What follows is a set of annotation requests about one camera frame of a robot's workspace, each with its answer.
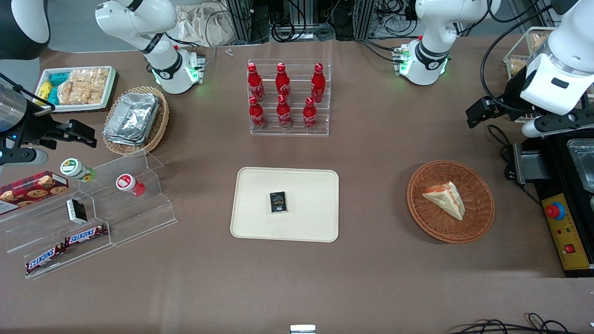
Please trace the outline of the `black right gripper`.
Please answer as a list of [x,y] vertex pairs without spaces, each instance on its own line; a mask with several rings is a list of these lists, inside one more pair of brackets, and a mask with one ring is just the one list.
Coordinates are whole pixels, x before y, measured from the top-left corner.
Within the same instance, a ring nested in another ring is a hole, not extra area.
[[23,118],[7,131],[7,142],[10,141],[15,148],[31,144],[55,150],[57,141],[75,141],[97,147],[94,128],[77,120],[69,120],[68,124],[55,121],[50,109],[35,103],[28,103]]

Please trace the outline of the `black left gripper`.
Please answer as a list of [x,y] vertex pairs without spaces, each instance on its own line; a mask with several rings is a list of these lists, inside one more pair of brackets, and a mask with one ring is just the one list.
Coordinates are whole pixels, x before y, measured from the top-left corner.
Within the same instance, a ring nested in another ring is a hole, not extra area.
[[[520,70],[508,80],[503,95],[497,97],[484,96],[478,99],[466,110],[467,126],[473,129],[481,122],[506,114],[511,121],[521,123],[526,123],[528,120],[540,116],[540,112],[532,104],[520,97],[525,80],[526,70]],[[520,111],[524,110],[524,112],[513,111],[506,105]]]

